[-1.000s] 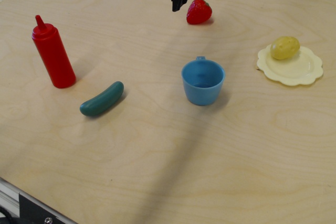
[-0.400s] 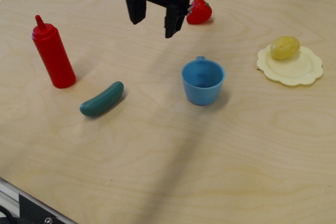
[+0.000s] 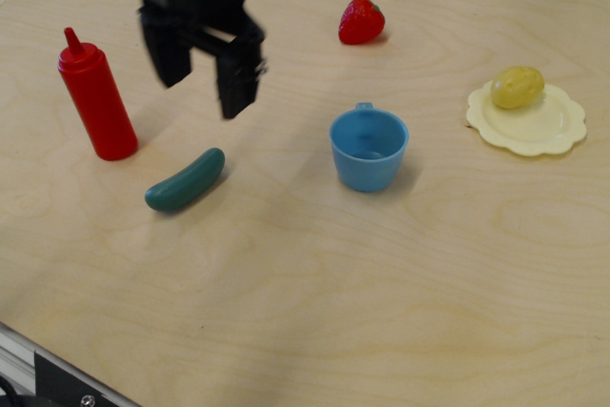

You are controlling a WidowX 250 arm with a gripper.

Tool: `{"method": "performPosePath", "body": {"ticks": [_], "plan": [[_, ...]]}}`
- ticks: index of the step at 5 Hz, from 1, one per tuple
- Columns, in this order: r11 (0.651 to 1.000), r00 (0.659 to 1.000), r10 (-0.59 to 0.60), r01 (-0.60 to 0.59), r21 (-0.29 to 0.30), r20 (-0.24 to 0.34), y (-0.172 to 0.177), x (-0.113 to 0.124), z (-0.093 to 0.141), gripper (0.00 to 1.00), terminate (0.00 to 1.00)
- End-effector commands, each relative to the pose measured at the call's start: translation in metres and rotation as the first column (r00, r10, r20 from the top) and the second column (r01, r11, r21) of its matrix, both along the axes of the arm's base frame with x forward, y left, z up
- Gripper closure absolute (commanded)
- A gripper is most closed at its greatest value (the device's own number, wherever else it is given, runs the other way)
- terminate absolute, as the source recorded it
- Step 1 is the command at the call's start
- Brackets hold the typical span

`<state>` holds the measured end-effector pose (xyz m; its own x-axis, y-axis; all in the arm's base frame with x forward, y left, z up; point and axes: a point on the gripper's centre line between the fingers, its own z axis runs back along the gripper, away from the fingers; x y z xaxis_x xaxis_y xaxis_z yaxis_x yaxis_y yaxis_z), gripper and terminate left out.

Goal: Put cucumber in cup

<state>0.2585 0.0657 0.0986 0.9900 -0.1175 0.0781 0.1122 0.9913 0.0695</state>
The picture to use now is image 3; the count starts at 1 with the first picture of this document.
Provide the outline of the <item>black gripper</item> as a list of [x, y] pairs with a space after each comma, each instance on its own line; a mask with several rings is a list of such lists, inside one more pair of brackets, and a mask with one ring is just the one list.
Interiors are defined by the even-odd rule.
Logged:
[[191, 48], [216, 58], [218, 97], [224, 119], [254, 103], [264, 70], [263, 30], [245, 11], [246, 0], [142, 0], [144, 40], [166, 88], [192, 71]]

